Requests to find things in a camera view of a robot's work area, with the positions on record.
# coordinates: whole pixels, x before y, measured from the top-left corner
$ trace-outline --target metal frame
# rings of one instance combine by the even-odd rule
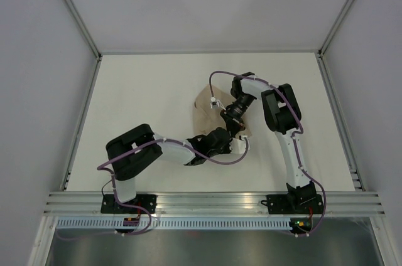
[[[85,38],[89,48],[97,59],[94,74],[89,85],[85,103],[82,107],[80,120],[76,128],[75,137],[70,148],[68,161],[66,163],[66,175],[64,177],[61,189],[65,189],[68,182],[68,176],[77,151],[80,134],[84,126],[85,117],[88,111],[89,102],[94,89],[97,73],[101,64],[102,55],[97,49],[84,21],[82,20],[77,8],[72,0],[63,0],[69,13],[75,20],[78,29]],[[392,246],[391,238],[386,229],[385,214],[381,200],[376,192],[367,192],[361,182],[357,161],[350,141],[349,133],[342,116],[342,111],[337,100],[328,67],[323,60],[323,54],[327,51],[334,36],[339,30],[345,17],[356,0],[346,0],[334,24],[332,25],[321,49],[315,52],[317,63],[322,75],[323,84],[326,89],[332,112],[337,124],[337,129],[342,141],[342,146],[349,163],[350,173],[356,188],[355,192],[328,192],[328,204],[326,218],[354,218],[366,217],[371,219],[374,234],[383,257],[385,265],[398,265],[397,251]],[[238,51],[227,51],[228,53],[238,53]],[[167,53],[167,52],[145,52],[145,53]],[[197,51],[190,53],[208,53],[206,51]],[[222,51],[211,51],[211,53],[222,53]],[[279,194],[281,192],[269,193],[156,193],[158,195],[158,206],[156,215],[161,221],[169,219],[238,219],[266,221],[277,219],[278,216],[269,215],[265,206],[260,201],[267,194]],[[50,249],[55,227],[60,220],[68,219],[107,219],[110,216],[101,215],[100,205],[102,195],[98,192],[70,192],[60,191],[50,193],[45,206],[42,222],[35,240],[33,251],[31,253],[29,265],[44,265]],[[289,216],[283,215],[281,219],[288,219]]]

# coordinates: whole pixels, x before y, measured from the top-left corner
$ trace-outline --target brown cloth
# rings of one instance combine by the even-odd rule
[[[221,91],[219,88],[212,86],[214,89],[214,96],[217,100],[220,100],[224,106],[235,101],[234,97]],[[219,113],[222,109],[212,109],[210,106],[211,92],[209,85],[207,85],[197,96],[194,101],[193,108],[193,129],[194,134],[207,135],[209,132],[215,130],[217,127],[226,129],[225,121],[220,117]],[[245,134],[248,137],[251,136],[251,131],[247,128],[247,122],[245,116],[242,117],[246,130],[240,131],[239,134]]]

